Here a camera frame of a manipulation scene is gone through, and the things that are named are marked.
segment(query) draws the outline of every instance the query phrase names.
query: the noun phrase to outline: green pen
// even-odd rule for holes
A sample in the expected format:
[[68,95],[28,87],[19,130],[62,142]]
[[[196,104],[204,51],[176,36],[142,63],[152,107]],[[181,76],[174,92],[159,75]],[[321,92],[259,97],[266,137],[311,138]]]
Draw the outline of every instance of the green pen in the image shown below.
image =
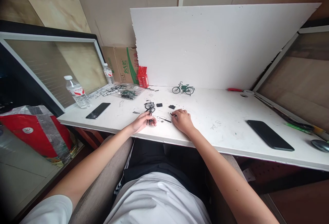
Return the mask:
[[294,128],[294,129],[296,129],[296,130],[300,130],[300,131],[302,131],[302,132],[304,132],[304,133],[306,133],[306,134],[314,135],[314,133],[313,133],[312,131],[304,130],[303,128],[300,128],[300,127],[298,127],[298,126],[294,126],[294,125],[292,125],[292,124],[290,124],[290,123],[285,123],[285,125],[286,125],[286,126],[289,126],[289,127],[291,127],[291,128]]

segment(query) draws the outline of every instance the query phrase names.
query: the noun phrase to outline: white t-shirt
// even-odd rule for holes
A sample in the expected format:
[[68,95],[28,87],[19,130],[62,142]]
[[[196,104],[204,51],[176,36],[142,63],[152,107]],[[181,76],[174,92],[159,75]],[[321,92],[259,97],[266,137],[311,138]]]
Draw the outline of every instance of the white t-shirt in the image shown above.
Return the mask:
[[[72,202],[55,195],[36,205],[21,223],[67,224]],[[110,223],[205,223],[210,219],[203,202],[174,177],[153,172],[126,183],[104,224]]]

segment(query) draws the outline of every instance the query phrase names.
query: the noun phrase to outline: black smartphone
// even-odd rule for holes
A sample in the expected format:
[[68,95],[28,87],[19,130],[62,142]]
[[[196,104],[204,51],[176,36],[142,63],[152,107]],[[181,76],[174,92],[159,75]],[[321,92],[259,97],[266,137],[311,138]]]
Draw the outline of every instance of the black smartphone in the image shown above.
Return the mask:
[[99,115],[101,115],[104,110],[111,105],[111,103],[105,103],[103,102],[100,104],[98,107],[95,108],[94,111],[92,111],[88,116],[86,117],[87,119],[97,119]]
[[251,128],[273,149],[294,151],[295,149],[267,124],[257,120],[247,120]]

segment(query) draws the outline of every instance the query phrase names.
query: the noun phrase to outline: glass panel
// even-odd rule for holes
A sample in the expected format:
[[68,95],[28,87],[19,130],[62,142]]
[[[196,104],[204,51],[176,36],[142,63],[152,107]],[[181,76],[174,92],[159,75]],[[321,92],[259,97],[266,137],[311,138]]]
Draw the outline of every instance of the glass panel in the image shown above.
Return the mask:
[[93,43],[6,40],[47,89],[66,108],[74,99],[65,75],[77,80],[87,94],[107,84]]
[[329,32],[301,34],[259,93],[329,131]]

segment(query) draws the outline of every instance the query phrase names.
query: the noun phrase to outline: water bottle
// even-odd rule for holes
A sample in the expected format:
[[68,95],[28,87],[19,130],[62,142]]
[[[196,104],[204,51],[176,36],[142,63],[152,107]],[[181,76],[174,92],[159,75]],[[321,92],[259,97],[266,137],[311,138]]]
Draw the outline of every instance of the water bottle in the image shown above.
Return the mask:
[[114,78],[112,70],[107,66],[107,63],[104,64],[104,74],[106,76],[106,80],[110,86],[114,85]]
[[71,93],[73,99],[82,109],[87,109],[91,106],[89,98],[81,85],[74,81],[71,76],[64,76],[66,80],[66,89]]

